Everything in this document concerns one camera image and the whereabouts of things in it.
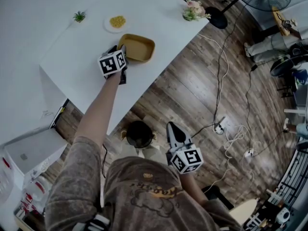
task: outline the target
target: white plate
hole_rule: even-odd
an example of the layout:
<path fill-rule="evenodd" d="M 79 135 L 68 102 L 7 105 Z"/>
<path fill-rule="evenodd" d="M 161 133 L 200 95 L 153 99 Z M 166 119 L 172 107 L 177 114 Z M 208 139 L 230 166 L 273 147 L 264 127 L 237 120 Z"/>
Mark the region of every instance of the white plate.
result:
<path fill-rule="evenodd" d="M 110 19 L 112 17 L 116 17 L 116 16 L 118 16 L 118 15 L 108 16 L 108 17 L 105 18 L 105 20 L 104 20 L 105 29 L 108 32 L 111 32 L 111 33 L 120 33 L 120 32 L 126 31 L 129 28 L 129 20 L 128 20 L 127 16 L 125 16 L 125 15 L 123 17 L 125 18 L 126 22 L 121 28 L 115 28 L 115 27 L 111 26 Z"/>

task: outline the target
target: white cabinet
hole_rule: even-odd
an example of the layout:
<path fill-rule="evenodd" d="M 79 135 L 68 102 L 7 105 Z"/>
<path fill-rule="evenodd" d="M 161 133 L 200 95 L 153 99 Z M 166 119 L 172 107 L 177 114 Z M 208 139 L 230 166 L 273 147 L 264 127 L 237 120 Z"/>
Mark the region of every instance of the white cabinet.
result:
<path fill-rule="evenodd" d="M 25 188 L 61 156 L 66 145 L 52 128 L 5 146 L 14 183 Z"/>

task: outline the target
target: table leg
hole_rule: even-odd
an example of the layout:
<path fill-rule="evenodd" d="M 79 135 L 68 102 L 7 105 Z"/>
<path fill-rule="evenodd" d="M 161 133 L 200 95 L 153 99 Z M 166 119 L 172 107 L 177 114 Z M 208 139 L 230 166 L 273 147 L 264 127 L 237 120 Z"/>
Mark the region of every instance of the table leg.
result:
<path fill-rule="evenodd" d="M 294 113 L 294 114 L 298 114 L 298 115 L 306 115 L 306 111 L 305 110 L 290 110 L 290 109 L 284 109 L 283 112 L 285 113 Z"/>

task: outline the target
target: printed graphic on shirt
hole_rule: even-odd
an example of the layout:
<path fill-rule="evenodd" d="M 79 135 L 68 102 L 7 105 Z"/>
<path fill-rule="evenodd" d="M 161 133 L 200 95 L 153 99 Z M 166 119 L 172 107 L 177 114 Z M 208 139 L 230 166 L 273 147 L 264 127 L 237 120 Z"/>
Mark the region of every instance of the printed graphic on shirt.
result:
<path fill-rule="evenodd" d="M 145 207 L 166 218 L 170 216 L 175 207 L 179 206 L 175 197 L 184 193 L 181 186 L 163 189 L 149 182 L 133 183 L 131 187 L 135 189 L 132 191 L 133 198 L 130 201 L 132 205 L 140 208 Z"/>
<path fill-rule="evenodd" d="M 153 175 L 152 175 L 152 174 L 149 174 L 149 173 L 144 173 L 144 174 L 143 174 L 143 177 L 144 177 L 145 179 L 152 179 L 152 178 L 153 178 Z"/>

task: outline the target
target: fan base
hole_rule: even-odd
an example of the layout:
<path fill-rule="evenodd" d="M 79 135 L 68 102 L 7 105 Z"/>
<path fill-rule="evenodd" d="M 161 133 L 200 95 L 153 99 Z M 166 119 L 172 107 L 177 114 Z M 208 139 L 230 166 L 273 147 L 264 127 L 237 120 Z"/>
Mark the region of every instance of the fan base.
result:
<path fill-rule="evenodd" d="M 219 9 L 214 7 L 208 7 L 205 11 L 206 13 L 209 13 L 211 15 L 211 19 L 209 19 L 209 21 L 212 25 L 219 29 L 225 29 L 227 27 L 227 18 Z"/>

